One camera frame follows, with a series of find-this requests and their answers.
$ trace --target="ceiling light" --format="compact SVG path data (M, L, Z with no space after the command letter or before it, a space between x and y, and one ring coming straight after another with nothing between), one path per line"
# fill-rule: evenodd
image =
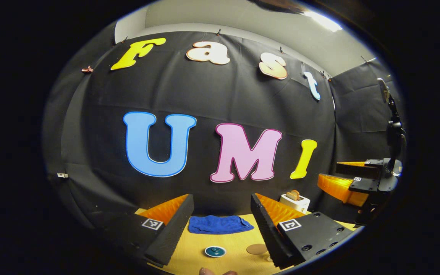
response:
M328 28L332 32L341 30L341 26L339 24L335 23L334 21L330 20L329 18L325 16L321 16L320 14L317 14L315 12L307 11L304 12L304 15L312 17L316 22L324 26L325 28Z

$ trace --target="human hand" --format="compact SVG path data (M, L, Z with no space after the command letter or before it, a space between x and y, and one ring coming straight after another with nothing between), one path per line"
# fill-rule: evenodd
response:
M213 273L213 271L209 270L208 268L200 268L199 270L199 275L215 275L215 273ZM229 270L227 271L227 273L224 273L222 275L237 275L237 272Z

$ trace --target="letter m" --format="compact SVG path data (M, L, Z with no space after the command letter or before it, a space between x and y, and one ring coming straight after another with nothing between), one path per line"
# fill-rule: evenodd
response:
M230 172L232 162L235 163L239 178L244 180L254 165L257 163L251 179L264 181L274 176L274 157L278 142L283 136L280 131L267 129L262 132L254 148L250 148L246 131L239 124L222 123L216 129L222 137L220 158L218 159L217 172L211 174L210 180L215 183L227 183L235 176Z

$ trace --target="light blue letter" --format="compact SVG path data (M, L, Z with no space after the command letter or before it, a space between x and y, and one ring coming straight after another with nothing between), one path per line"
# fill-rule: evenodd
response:
M303 75L308 79L310 90L312 92L313 97L316 100L320 100L320 94L317 92L317 88L315 87L317 85L316 80L313 78L313 75L309 72L304 72Z
M123 117L127 125L127 157L130 164L148 176L174 176L186 165L189 129L196 125L190 115L168 115L166 124L171 127L171 155L166 162L156 162L149 157L149 129L155 123L155 115L146 112L130 112Z

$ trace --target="cloth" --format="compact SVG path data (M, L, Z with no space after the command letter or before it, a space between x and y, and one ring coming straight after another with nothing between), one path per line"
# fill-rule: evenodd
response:
M230 234L252 230L254 227L239 216L191 217L188 230L197 234Z

